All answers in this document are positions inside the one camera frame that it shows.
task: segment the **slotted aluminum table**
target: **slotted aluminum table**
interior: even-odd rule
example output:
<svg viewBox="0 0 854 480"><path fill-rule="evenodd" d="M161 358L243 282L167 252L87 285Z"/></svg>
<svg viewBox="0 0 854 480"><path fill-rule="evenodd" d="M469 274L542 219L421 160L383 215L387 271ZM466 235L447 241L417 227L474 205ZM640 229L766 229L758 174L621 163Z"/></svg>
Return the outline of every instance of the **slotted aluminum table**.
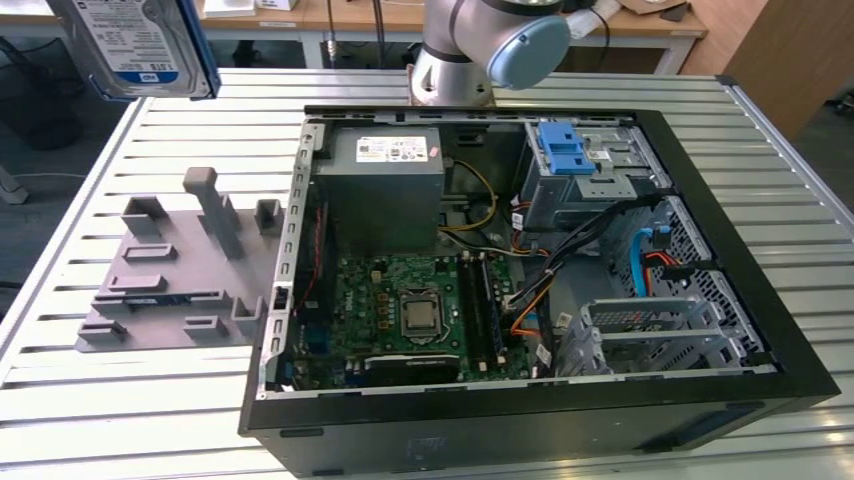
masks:
<svg viewBox="0 0 854 480"><path fill-rule="evenodd" d="M290 477L259 444L237 434L250 347L74 350L126 230L118 215L129 197L157 194L167 209L198 208L182 193L182 177L189 167L210 166L235 207L259 198L287 201L303 106L403 104L407 95L403 72L223 70L223 80L218 100L150 99L129 107L3 322L4 479ZM854 222L741 90L709 77L556 75L532 90L497 90L497 97L501 106L665 113L844 393L680 455L411 477L850 476Z"/></svg>

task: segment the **power supply label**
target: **power supply label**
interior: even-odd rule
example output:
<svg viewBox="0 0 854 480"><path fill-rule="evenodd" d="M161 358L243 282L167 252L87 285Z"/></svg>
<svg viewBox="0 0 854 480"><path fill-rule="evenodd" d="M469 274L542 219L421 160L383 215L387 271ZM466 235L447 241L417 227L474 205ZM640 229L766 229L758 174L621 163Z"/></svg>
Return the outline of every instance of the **power supply label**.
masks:
<svg viewBox="0 0 854 480"><path fill-rule="evenodd" d="M161 26L146 17L143 0L73 0L115 74L141 84L178 79Z"/></svg>
<svg viewBox="0 0 854 480"><path fill-rule="evenodd" d="M426 162L427 137L362 137L357 162Z"/></svg>

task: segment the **sticker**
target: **sticker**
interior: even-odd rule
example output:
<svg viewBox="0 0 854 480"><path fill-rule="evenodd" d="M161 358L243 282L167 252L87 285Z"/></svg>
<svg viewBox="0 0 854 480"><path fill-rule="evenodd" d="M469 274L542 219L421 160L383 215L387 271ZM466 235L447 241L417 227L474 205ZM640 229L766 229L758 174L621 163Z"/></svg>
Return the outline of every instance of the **sticker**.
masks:
<svg viewBox="0 0 854 480"><path fill-rule="evenodd" d="M357 142L359 163L426 161L427 137L362 137Z"/></svg>
<svg viewBox="0 0 854 480"><path fill-rule="evenodd" d="M146 2L75 0L110 69L133 83L170 83L178 78L175 58L161 26L143 12Z"/></svg>
<svg viewBox="0 0 854 480"><path fill-rule="evenodd" d="M537 358L544 362L544 365L548 367L552 366L552 352L546 347L544 347L542 343L537 346Z"/></svg>
<svg viewBox="0 0 854 480"><path fill-rule="evenodd" d="M154 298L129 298L125 303L127 305L157 305L158 300Z"/></svg>
<svg viewBox="0 0 854 480"><path fill-rule="evenodd" d="M513 223L514 230L522 230L522 228L525 228L525 215L514 213L510 216L510 223Z"/></svg>
<svg viewBox="0 0 854 480"><path fill-rule="evenodd" d="M561 315L558 315L558 320L556 321L556 328L568 328L572 321L573 315L566 312L561 312Z"/></svg>
<svg viewBox="0 0 854 480"><path fill-rule="evenodd" d="M297 24L294 22L258 22L261 27L273 27L273 28L297 28Z"/></svg>
<svg viewBox="0 0 854 480"><path fill-rule="evenodd" d="M588 160L610 161L612 154L608 150L589 150Z"/></svg>

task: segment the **cardboard box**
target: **cardboard box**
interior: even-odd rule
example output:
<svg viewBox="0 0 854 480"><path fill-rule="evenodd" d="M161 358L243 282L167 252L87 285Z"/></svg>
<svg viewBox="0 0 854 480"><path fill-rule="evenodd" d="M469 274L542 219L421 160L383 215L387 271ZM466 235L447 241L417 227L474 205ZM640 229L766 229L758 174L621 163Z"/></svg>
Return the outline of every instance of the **cardboard box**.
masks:
<svg viewBox="0 0 854 480"><path fill-rule="evenodd" d="M682 5L688 0L665 0L661 3L648 2L646 0L618 0L620 4L638 15L646 15L648 13L661 12L678 5Z"/></svg>
<svg viewBox="0 0 854 480"><path fill-rule="evenodd" d="M294 10L298 2L299 0L255 0L255 5L271 10Z"/></svg>
<svg viewBox="0 0 854 480"><path fill-rule="evenodd" d="M251 17L255 0L205 0L205 18Z"/></svg>

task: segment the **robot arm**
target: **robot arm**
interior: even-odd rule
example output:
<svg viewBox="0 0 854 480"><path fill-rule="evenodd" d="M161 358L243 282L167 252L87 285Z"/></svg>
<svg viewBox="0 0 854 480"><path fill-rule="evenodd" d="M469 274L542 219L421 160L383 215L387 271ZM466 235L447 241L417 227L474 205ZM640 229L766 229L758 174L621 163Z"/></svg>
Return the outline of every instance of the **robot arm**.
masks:
<svg viewBox="0 0 854 480"><path fill-rule="evenodd" d="M570 45L570 29L556 15L561 0L425 3L425 45L411 77L419 104L486 105L493 82L530 88L561 63Z"/></svg>

